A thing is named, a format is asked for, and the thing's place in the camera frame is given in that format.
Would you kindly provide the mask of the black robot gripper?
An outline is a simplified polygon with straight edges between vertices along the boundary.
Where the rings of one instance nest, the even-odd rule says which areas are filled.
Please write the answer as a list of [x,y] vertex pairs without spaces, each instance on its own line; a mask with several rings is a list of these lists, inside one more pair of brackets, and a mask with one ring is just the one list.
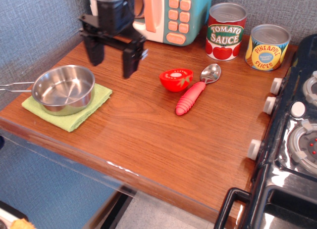
[[135,0],[95,1],[98,14],[82,14],[79,17],[88,58],[93,66],[98,66],[105,57],[104,45],[124,50],[123,77],[128,79],[138,69],[146,40],[133,27]]

